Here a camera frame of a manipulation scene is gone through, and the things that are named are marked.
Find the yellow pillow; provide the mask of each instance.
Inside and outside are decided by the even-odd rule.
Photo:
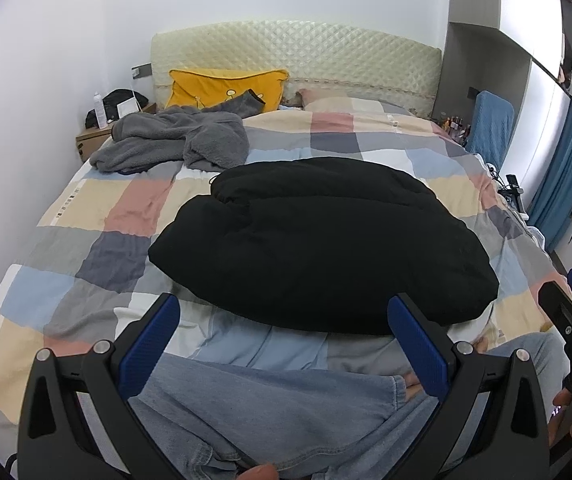
[[[288,79],[284,69],[265,72],[223,70],[218,68],[193,68],[170,70],[173,78],[173,94],[166,106],[190,105],[207,108],[240,96],[252,89],[266,103],[264,112],[276,110],[283,92],[282,83]]]

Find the wooden nightstand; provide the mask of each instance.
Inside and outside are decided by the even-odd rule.
[[[143,108],[143,112],[153,114],[157,111],[157,103],[149,103]],[[116,121],[112,121],[104,129],[88,128],[76,137],[77,150],[82,162],[88,160],[88,157],[101,148],[101,145],[110,137],[112,126]]]

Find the bed sheet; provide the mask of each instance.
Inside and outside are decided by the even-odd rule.
[[[348,156],[385,164],[423,181],[477,234],[499,278],[498,298],[479,319],[452,327],[453,340],[481,335],[492,348],[551,327],[537,293],[548,280],[568,290],[565,279],[496,193],[482,163],[435,124],[406,115],[303,110],[244,123],[248,163]],[[196,298],[150,263],[152,241],[183,203],[209,192],[214,175],[177,162],[130,176],[101,174],[86,164],[43,215],[0,285],[0,460],[16,435],[37,350],[73,354],[113,340],[162,292],[181,304],[179,328],[165,349],[172,354],[264,369],[408,370],[392,337],[262,325]]]

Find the quilted headboard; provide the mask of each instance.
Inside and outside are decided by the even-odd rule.
[[[155,98],[165,105],[173,68],[286,68],[291,100],[300,88],[335,88],[401,105],[429,118],[442,51],[417,41],[332,23],[224,22],[155,35]]]

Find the jeans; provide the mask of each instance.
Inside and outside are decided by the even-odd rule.
[[[489,354],[525,348],[547,413],[566,371],[550,333],[514,339]],[[477,397],[447,464],[463,456],[488,394]],[[265,371],[164,354],[130,399],[146,430],[189,479],[232,480],[240,468],[274,464],[281,478],[382,478],[437,406],[424,392],[405,401],[399,376],[328,370]]]

